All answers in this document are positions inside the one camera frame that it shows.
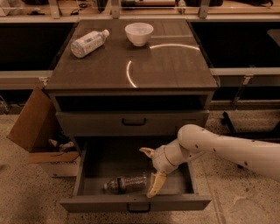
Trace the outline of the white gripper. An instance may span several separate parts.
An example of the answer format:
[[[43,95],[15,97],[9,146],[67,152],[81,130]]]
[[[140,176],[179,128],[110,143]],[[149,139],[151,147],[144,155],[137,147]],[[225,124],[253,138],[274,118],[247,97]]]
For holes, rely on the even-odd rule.
[[[157,170],[156,173],[150,175],[150,186],[146,193],[148,198],[159,193],[167,179],[166,174],[174,172],[179,165],[187,161],[187,150],[179,144],[178,140],[162,145],[156,150],[142,147],[139,151],[148,158],[152,158],[153,167]]]

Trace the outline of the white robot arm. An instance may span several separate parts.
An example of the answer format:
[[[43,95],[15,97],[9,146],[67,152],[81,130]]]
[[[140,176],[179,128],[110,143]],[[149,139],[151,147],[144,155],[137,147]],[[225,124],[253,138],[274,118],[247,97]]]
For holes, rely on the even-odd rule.
[[[214,134],[195,124],[179,129],[177,138],[155,150],[139,149],[152,160],[157,171],[151,174],[146,196],[156,196],[164,186],[167,175],[183,163],[188,163],[204,152],[241,165],[252,172],[280,181],[280,144]]]

